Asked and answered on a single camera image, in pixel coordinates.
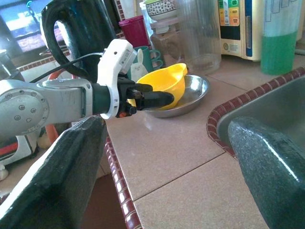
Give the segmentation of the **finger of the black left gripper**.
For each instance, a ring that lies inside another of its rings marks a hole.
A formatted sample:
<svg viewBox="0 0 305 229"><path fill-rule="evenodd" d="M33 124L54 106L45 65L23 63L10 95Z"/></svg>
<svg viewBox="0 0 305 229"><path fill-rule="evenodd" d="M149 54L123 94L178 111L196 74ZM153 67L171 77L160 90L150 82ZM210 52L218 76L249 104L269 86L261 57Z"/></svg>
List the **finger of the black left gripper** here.
<svg viewBox="0 0 305 229"><path fill-rule="evenodd" d="M139 110L156 109L170 105L174 96L168 92L144 92L139 99Z"/></svg>
<svg viewBox="0 0 305 229"><path fill-rule="evenodd" d="M141 93L147 93L147 92L152 92L153 87L149 84L143 84L143 83L135 83L131 87L129 87L130 90L136 90Z"/></svg>

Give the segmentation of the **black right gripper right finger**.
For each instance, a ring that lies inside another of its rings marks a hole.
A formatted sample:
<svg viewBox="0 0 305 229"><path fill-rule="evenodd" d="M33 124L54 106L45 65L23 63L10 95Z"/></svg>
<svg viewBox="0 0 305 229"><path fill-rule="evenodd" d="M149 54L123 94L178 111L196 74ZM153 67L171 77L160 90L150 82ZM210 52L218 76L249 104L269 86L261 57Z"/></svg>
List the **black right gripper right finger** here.
<svg viewBox="0 0 305 229"><path fill-rule="evenodd" d="M250 193L271 229L305 227L305 152L284 133L238 117L228 137Z"/></svg>

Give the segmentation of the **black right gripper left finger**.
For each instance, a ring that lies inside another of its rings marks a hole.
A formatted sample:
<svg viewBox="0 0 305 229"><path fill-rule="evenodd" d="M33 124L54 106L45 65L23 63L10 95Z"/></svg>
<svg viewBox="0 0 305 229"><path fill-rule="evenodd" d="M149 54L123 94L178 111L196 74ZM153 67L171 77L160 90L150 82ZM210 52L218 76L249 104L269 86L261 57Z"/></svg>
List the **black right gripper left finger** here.
<svg viewBox="0 0 305 229"><path fill-rule="evenodd" d="M97 115L65 130L1 204L1 228L80 228L106 136L106 122Z"/></svg>

